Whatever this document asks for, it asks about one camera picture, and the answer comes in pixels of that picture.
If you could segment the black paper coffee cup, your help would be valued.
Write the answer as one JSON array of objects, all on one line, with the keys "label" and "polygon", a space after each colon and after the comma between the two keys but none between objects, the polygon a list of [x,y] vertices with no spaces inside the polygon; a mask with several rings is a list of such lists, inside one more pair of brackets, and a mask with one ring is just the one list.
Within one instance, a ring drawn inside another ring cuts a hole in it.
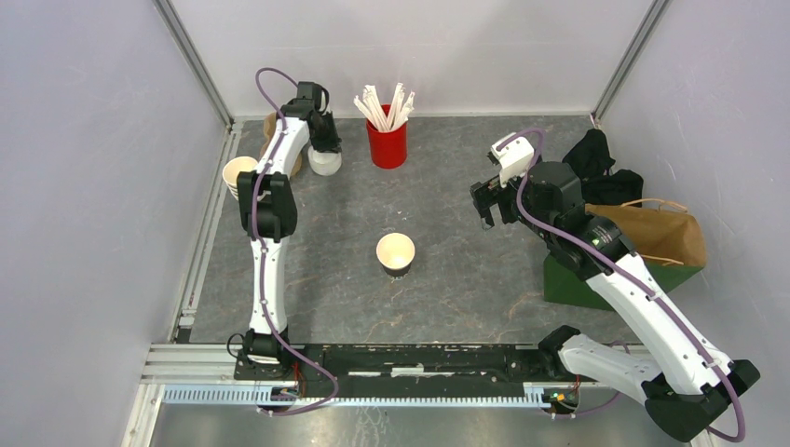
[{"label": "black paper coffee cup", "polygon": [[415,259],[415,244],[402,233],[389,233],[379,239],[375,247],[377,261],[392,278],[405,276]]}]

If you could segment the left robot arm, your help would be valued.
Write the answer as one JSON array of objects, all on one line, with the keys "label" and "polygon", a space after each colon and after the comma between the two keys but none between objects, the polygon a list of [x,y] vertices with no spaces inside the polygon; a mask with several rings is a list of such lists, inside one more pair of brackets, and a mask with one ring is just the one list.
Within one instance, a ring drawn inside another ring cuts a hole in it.
[{"label": "left robot arm", "polygon": [[291,176],[301,154],[320,176],[342,166],[341,139],[328,90],[301,81],[293,99],[277,111],[271,142],[257,165],[237,177],[239,216],[253,255],[253,308],[236,355],[240,380],[281,379],[297,364],[285,347],[285,255],[298,223]]}]

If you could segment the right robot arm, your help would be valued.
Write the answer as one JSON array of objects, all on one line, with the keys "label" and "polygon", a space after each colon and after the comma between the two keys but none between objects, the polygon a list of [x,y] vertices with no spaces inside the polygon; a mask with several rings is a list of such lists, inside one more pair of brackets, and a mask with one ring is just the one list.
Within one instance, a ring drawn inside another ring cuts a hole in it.
[{"label": "right robot arm", "polygon": [[747,359],[732,359],[709,342],[651,275],[634,244],[607,217],[587,210],[579,177],[565,163],[540,162],[511,180],[491,179],[470,189],[486,227],[498,207],[506,224],[521,223],[550,255],[601,296],[648,349],[642,360],[562,326],[540,342],[540,372],[551,380],[569,373],[601,382],[642,404],[675,440],[713,432],[733,411],[746,436],[741,396],[760,374]]}]

